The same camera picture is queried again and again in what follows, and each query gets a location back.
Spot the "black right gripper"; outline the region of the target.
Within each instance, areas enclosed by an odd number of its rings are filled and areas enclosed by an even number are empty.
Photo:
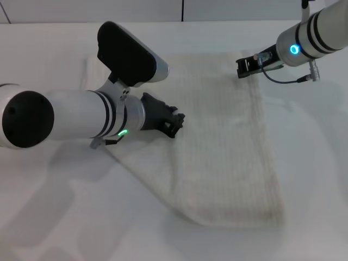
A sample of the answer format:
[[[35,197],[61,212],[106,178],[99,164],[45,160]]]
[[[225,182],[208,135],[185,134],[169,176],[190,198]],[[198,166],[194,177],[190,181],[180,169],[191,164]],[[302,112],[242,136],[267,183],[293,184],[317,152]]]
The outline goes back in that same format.
[[[256,53],[253,56],[238,59],[236,61],[237,75],[239,79],[246,78],[256,73],[261,73],[261,68],[265,70],[277,70],[283,67],[283,62],[280,60],[276,45]]]

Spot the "white ribbed towel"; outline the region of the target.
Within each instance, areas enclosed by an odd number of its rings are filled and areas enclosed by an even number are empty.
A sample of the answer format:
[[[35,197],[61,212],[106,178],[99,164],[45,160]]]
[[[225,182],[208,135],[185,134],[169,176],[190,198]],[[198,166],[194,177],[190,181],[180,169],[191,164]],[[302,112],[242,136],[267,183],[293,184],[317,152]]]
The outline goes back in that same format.
[[[275,227],[284,203],[256,77],[239,79],[240,53],[167,54],[148,92],[185,115],[175,138],[132,132],[107,150],[162,202],[202,226]]]

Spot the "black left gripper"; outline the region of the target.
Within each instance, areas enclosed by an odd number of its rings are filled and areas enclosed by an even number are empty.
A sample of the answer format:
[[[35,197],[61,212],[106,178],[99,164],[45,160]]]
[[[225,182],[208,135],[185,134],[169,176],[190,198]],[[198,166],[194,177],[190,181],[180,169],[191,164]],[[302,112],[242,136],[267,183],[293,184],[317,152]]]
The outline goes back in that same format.
[[[141,130],[158,130],[171,139],[175,138],[182,127],[182,124],[176,121],[184,121],[185,115],[180,113],[177,107],[169,106],[147,92],[143,93],[141,102],[145,110],[145,122]]]

